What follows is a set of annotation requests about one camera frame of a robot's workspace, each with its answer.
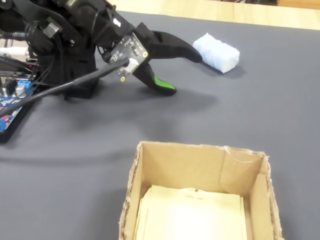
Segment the box wall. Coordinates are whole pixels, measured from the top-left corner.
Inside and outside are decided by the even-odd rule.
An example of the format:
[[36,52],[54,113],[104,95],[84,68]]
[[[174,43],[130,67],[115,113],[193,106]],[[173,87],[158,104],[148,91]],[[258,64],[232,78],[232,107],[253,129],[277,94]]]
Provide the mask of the box wall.
[[120,218],[120,240],[133,239],[140,198],[150,185],[222,193],[242,191],[243,196],[248,195],[249,189],[250,195],[244,198],[248,240],[283,240],[270,166],[262,152],[208,145],[140,143]]

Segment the wooden floor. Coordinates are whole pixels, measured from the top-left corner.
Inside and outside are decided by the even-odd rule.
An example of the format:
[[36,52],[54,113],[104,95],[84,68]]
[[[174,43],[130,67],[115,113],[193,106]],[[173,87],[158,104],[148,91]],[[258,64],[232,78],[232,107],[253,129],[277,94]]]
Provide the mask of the wooden floor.
[[320,10],[212,0],[108,0],[120,11],[320,30]]

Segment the gray table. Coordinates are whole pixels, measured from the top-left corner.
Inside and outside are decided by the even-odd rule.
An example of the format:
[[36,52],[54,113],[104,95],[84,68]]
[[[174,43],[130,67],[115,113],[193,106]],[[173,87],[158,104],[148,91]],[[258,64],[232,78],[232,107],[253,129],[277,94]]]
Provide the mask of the gray table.
[[173,97],[109,76],[94,99],[43,99],[0,146],[1,240],[117,239],[141,140],[265,151],[284,237],[318,239],[320,32],[123,15],[189,43],[209,32],[239,49],[240,64],[221,75],[185,59],[152,61],[178,88]]

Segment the green fingertip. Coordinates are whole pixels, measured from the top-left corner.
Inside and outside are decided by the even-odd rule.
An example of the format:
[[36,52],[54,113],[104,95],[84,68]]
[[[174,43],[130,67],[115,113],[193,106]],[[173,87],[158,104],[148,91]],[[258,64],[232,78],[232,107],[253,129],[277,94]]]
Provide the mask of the green fingertip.
[[160,80],[159,78],[157,78],[156,76],[154,76],[154,81],[155,81],[155,84],[157,84],[158,86],[160,87],[163,87],[163,88],[168,88],[168,89],[176,89],[173,85],[171,85],[170,83],[167,83],[165,81],[162,81]]

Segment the robotic hand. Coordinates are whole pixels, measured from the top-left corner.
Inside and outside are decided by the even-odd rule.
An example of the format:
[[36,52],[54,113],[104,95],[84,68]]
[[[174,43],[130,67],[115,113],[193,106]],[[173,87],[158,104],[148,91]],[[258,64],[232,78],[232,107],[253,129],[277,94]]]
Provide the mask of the robotic hand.
[[[202,61],[200,54],[185,41],[169,33],[150,31],[143,23],[134,27],[116,12],[116,6],[105,0],[0,1],[0,29],[7,32],[7,38],[25,38],[41,73],[46,71],[43,66],[54,59],[50,74],[42,81],[49,87],[95,71],[96,47],[107,63],[129,58],[131,66],[118,71],[122,81],[132,73],[149,88],[168,96],[175,94],[176,88],[156,77],[149,61],[172,58]],[[90,97],[94,86],[93,81],[73,88],[68,94]]]

